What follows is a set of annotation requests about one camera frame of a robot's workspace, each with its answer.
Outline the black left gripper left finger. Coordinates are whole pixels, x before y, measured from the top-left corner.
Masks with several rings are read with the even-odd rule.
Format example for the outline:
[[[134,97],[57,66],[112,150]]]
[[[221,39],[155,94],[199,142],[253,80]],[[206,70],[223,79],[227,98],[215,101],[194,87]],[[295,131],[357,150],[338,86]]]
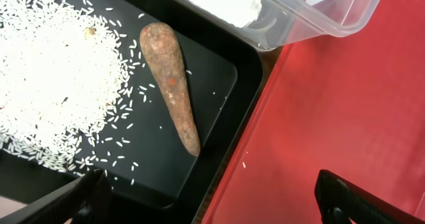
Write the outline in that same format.
[[[9,224],[105,223],[112,186],[105,171],[95,169],[1,218]]]

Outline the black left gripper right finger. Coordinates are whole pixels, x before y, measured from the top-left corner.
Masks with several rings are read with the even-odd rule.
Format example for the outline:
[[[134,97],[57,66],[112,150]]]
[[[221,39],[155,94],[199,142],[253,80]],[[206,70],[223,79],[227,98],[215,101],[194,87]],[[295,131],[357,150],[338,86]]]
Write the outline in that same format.
[[[315,199],[323,224],[424,224],[326,169],[319,171]]]

